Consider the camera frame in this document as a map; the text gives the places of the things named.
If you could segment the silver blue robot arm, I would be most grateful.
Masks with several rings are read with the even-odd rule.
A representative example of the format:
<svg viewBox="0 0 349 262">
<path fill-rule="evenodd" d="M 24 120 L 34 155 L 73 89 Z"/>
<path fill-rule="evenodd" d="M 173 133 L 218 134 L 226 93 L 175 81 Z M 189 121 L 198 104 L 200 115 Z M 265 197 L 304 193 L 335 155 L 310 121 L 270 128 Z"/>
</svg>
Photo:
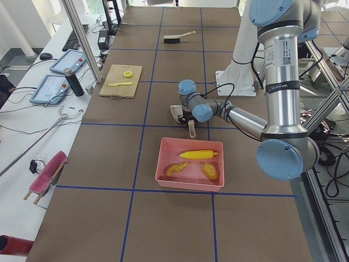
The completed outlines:
<svg viewBox="0 0 349 262">
<path fill-rule="evenodd" d="M 298 43 L 320 30 L 321 1 L 248 1 L 244 15 L 264 47 L 267 119 L 228 100 L 205 99 L 192 80 L 178 85 L 182 108 L 199 122 L 219 116 L 260 140 L 257 162 L 278 180 L 291 180 L 311 169 L 319 158 L 316 143 L 300 122 Z"/>
</svg>

